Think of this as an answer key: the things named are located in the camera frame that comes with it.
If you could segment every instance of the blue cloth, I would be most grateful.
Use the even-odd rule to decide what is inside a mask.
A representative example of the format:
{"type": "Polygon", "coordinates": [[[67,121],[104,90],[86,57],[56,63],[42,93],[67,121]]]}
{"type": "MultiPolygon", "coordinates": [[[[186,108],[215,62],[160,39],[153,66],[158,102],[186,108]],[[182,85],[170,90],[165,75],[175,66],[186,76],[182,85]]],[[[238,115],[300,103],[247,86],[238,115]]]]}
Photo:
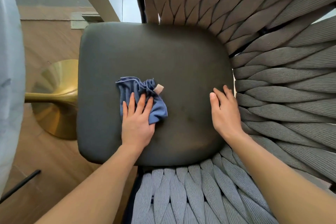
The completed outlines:
{"type": "Polygon", "coordinates": [[[123,116],[123,101],[129,105],[129,99],[134,92],[135,103],[139,102],[140,96],[146,94],[146,103],[153,97],[153,107],[149,114],[149,124],[153,124],[168,116],[166,104],[153,90],[156,87],[154,79],[141,82],[136,77],[121,77],[115,82],[120,90],[120,115],[123,116]]]}

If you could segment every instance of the gray woven rope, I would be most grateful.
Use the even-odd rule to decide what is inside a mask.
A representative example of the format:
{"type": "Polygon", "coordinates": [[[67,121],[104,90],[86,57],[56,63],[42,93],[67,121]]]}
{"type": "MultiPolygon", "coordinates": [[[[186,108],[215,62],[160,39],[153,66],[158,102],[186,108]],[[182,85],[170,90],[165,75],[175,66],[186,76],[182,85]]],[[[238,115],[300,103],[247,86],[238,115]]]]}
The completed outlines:
{"type": "MultiPolygon", "coordinates": [[[[149,23],[208,29],[231,58],[242,128],[310,180],[336,182],[336,0],[145,0],[149,23]],[[260,36],[262,28],[286,26],[260,36]]],[[[142,178],[132,223],[278,223],[232,149],[142,178]]]]}

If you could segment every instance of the dark gray leather seat cushion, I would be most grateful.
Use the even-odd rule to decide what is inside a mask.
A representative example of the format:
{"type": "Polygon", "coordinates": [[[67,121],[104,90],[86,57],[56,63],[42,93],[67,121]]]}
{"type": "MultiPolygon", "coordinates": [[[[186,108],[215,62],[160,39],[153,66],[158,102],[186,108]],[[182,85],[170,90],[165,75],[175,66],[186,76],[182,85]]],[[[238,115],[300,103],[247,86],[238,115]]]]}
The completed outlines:
{"type": "Polygon", "coordinates": [[[121,145],[120,77],[154,78],[168,117],[156,124],[139,166],[189,165],[224,144],[212,126],[209,93],[233,89],[229,57],[211,33],[197,27],[136,23],[89,25],[82,36],[77,135],[81,154],[105,162],[121,145]]]}

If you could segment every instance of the brass table leg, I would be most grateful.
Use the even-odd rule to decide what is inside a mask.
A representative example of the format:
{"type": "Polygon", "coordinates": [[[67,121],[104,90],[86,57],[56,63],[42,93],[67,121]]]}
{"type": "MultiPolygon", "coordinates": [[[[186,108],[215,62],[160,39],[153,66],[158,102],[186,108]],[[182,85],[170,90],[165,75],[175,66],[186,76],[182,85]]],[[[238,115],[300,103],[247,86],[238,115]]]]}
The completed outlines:
{"type": "Polygon", "coordinates": [[[78,60],[50,65],[25,94],[34,116],[47,132],[64,139],[76,139],[78,60]]]}

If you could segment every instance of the hand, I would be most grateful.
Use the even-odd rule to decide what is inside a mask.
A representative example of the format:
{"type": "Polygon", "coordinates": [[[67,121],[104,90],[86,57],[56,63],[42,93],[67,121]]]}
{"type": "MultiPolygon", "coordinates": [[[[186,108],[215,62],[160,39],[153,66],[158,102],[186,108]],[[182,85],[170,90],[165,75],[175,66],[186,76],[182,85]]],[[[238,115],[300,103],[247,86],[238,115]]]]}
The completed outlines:
{"type": "Polygon", "coordinates": [[[214,92],[210,93],[210,102],[213,127],[227,141],[244,132],[237,100],[226,85],[223,89],[225,94],[214,88],[214,92]]]}
{"type": "Polygon", "coordinates": [[[131,94],[128,108],[126,102],[123,102],[122,145],[131,147],[140,153],[151,141],[155,128],[155,124],[149,125],[148,123],[149,113],[153,107],[153,98],[149,98],[146,107],[145,99],[145,94],[142,94],[136,111],[134,110],[134,93],[131,94]]]}

